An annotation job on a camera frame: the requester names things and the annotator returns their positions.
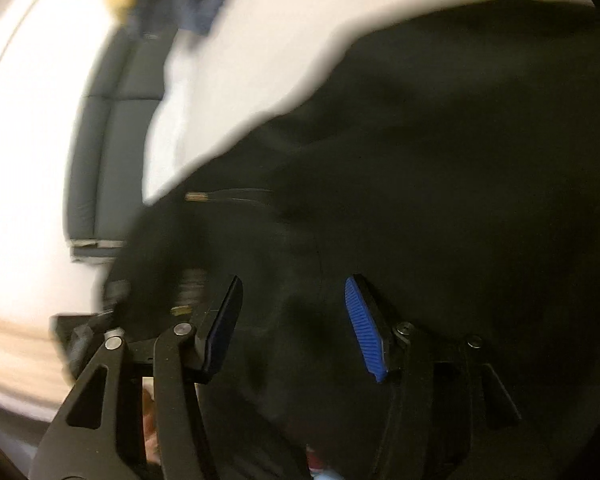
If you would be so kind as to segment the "black pants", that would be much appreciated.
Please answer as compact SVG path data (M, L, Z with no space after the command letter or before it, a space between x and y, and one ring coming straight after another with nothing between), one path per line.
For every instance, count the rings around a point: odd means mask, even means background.
M200 406L223 479L600 479L600 14L491 0L375 30L292 112L147 207L122 330L178 283L244 303ZM344 305L391 304L378 384Z

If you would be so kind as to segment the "dark grey sofa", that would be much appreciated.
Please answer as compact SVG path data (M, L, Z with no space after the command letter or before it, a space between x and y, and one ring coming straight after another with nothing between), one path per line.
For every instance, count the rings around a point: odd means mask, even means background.
M142 212L147 133L162 102L176 30L134 40L120 27L87 85L65 192L65 237L74 262L114 258Z

